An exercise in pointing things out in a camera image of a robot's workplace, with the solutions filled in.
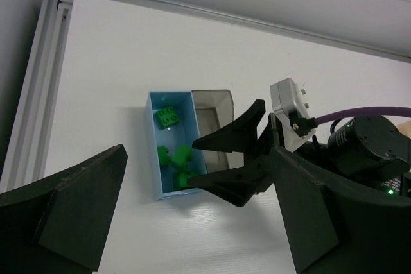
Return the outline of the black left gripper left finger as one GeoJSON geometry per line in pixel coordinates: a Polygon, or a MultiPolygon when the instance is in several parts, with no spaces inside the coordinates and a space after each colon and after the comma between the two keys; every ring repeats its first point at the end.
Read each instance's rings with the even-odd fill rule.
{"type": "Polygon", "coordinates": [[[1,272],[97,272],[127,160],[118,144],[2,193],[1,272]]]}

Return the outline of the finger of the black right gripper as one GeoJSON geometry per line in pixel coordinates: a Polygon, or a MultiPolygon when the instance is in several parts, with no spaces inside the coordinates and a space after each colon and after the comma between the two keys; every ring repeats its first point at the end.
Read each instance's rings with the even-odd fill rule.
{"type": "Polygon", "coordinates": [[[192,147],[224,153],[256,153],[259,146],[257,128],[265,112],[265,101],[257,99],[239,118],[194,140],[192,147]]]}
{"type": "Polygon", "coordinates": [[[187,184],[205,190],[232,205],[244,205],[273,184],[267,158],[257,158],[243,167],[188,178],[187,184]]]}

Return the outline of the green lego piece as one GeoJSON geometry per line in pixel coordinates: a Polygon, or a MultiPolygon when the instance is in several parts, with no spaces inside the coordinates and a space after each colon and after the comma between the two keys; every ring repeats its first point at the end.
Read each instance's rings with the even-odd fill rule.
{"type": "Polygon", "coordinates": [[[185,144],[181,144],[177,148],[174,156],[172,156],[171,164],[177,170],[185,171],[188,168],[189,162],[192,161],[192,158],[193,158],[192,149],[185,144]]]}

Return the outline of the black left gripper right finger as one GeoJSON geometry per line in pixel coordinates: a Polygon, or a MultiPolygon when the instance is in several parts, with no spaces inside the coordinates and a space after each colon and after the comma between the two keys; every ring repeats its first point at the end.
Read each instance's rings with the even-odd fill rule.
{"type": "Polygon", "coordinates": [[[410,273],[410,198],[281,147],[272,148],[270,168],[297,273],[410,273]]]}

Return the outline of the green square lego brick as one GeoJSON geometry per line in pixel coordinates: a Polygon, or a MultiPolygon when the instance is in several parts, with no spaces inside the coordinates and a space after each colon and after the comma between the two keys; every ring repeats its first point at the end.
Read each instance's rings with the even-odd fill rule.
{"type": "Polygon", "coordinates": [[[156,111],[155,118],[161,130],[170,128],[179,123],[179,117],[173,106],[168,106],[156,111]]]}

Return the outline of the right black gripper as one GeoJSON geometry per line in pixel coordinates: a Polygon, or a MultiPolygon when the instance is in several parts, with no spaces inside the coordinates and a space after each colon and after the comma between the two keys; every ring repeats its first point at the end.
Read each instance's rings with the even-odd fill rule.
{"type": "Polygon", "coordinates": [[[330,126],[327,143],[314,137],[301,146],[307,161],[391,196],[410,196],[410,137],[384,116],[350,119],[330,126]]]}

